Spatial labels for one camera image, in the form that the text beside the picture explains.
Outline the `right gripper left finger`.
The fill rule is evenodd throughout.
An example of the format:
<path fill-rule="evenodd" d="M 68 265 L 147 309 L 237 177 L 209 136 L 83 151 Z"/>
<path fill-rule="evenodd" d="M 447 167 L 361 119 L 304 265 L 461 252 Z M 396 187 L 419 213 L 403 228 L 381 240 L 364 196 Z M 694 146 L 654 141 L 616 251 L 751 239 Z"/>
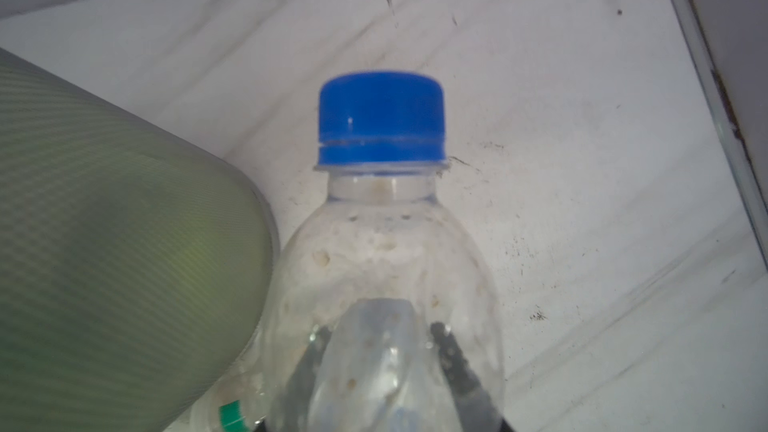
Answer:
<path fill-rule="evenodd" d="M 286 384 L 270 400 L 269 410 L 255 431 L 307 430 L 310 400 L 331 335 L 327 326 L 312 331 L 301 358 Z"/>

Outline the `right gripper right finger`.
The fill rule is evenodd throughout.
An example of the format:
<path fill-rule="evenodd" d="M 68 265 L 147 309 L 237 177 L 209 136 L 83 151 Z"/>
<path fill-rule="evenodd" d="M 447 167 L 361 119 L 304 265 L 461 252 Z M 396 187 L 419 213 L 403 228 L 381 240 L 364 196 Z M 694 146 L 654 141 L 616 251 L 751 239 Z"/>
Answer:
<path fill-rule="evenodd" d="M 514 428 L 493 404 L 448 326 L 443 322 L 433 322 L 430 333 L 438 349 L 440 366 L 462 430 L 513 432 Z"/>

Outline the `tall blue cap bottle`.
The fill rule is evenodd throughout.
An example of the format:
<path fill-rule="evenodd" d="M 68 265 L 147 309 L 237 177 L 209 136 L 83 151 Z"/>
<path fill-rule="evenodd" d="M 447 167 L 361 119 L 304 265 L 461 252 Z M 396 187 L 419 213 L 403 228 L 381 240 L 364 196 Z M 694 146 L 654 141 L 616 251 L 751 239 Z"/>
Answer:
<path fill-rule="evenodd" d="M 396 71 L 333 78 L 318 142 L 327 196 L 285 246 L 261 318 L 269 401 L 327 326 L 306 431 L 463 431 L 430 333 L 443 322 L 503 416 L 496 288 L 437 197 L 449 166 L 440 84 Z"/>

